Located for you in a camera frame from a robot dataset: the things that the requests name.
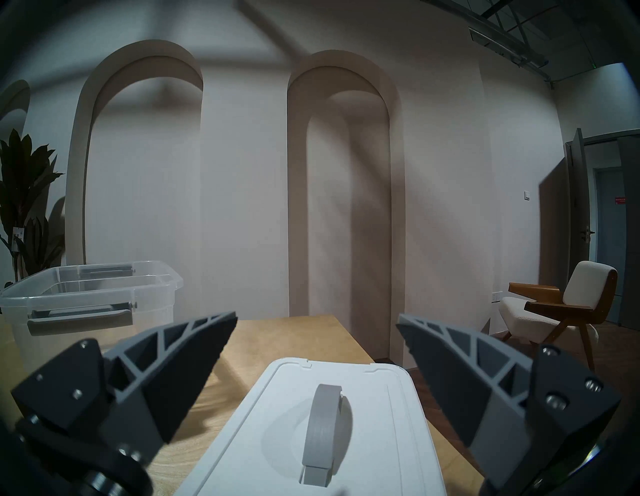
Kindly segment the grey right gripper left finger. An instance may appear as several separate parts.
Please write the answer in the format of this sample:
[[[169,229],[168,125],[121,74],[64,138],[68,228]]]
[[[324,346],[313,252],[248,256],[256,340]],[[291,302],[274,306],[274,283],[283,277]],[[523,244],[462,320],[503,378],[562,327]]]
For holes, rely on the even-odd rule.
[[[107,467],[129,447],[151,462],[194,405],[238,322],[235,312],[158,326],[101,351],[84,338],[33,371],[11,395],[33,450]]]

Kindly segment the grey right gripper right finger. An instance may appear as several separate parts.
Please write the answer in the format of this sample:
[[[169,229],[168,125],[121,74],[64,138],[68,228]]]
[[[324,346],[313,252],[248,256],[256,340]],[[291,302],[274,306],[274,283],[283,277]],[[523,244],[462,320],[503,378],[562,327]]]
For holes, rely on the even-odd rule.
[[[480,466],[480,493],[590,493],[598,438],[621,395],[568,351],[534,359],[472,329],[400,313],[396,327],[453,430]]]

